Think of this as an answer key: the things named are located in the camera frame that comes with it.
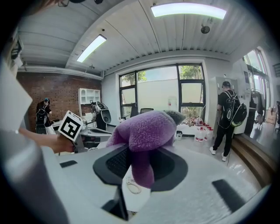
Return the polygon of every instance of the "wooden step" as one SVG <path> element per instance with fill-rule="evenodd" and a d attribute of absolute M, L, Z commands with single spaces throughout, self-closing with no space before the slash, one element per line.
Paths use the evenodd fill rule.
<path fill-rule="evenodd" d="M 254 174 L 261 187 L 265 187 L 272 181 L 271 173 L 267 170 L 266 166 L 261 163 L 246 150 L 243 144 L 240 144 L 235 138 L 232 140 L 231 148 L 234 152 L 244 161 L 251 172 Z"/>
<path fill-rule="evenodd" d="M 242 136 L 235 136 L 234 139 L 236 139 L 236 141 L 240 143 L 244 149 L 248 151 L 248 153 L 255 157 L 259 163 L 262 163 L 266 169 L 268 169 L 271 175 L 276 173 L 277 164 L 266 153 Z"/>

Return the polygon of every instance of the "white sneaker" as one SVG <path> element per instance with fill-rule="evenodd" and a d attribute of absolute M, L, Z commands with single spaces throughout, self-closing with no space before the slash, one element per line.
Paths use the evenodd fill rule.
<path fill-rule="evenodd" d="M 213 147 L 210 147 L 209 150 L 210 150 L 210 152 L 211 152 L 212 155 L 216 155 L 216 151 L 213 150 Z"/>
<path fill-rule="evenodd" d="M 224 156 L 224 153 L 222 153 L 222 161 L 226 161 L 227 160 L 227 157 L 226 156 Z"/>

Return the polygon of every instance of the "white cabinet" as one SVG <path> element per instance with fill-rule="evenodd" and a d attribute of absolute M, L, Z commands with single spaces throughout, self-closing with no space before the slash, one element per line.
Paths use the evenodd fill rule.
<path fill-rule="evenodd" d="M 78 90 L 78 102 L 79 102 L 79 112 L 80 117 L 82 116 L 81 105 L 82 104 L 91 104 L 92 102 L 100 102 L 100 90 L 95 89 L 83 89 Z"/>

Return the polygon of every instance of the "fluorescent light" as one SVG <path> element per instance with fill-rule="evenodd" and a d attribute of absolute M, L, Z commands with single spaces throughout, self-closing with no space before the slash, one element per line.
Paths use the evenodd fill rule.
<path fill-rule="evenodd" d="M 171 14 L 199 14 L 223 19 L 227 11 L 209 5 L 196 3 L 168 3 L 152 6 L 151 10 L 155 17 Z"/>
<path fill-rule="evenodd" d="M 106 38 L 99 35 L 91 44 L 82 52 L 77 59 L 78 62 L 83 62 L 95 49 L 97 49 L 102 43 L 106 41 Z"/>

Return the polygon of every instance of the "brick wall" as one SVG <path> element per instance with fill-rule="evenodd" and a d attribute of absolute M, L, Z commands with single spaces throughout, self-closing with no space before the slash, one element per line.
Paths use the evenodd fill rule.
<path fill-rule="evenodd" d="M 31 131 L 36 127 L 37 104 L 50 99 L 50 120 L 63 119 L 67 110 L 79 115 L 78 89 L 99 89 L 101 82 L 94 79 L 55 73 L 18 73 L 17 79 L 33 101 L 28 110 Z M 90 105 L 83 105 L 82 112 L 89 113 Z"/>

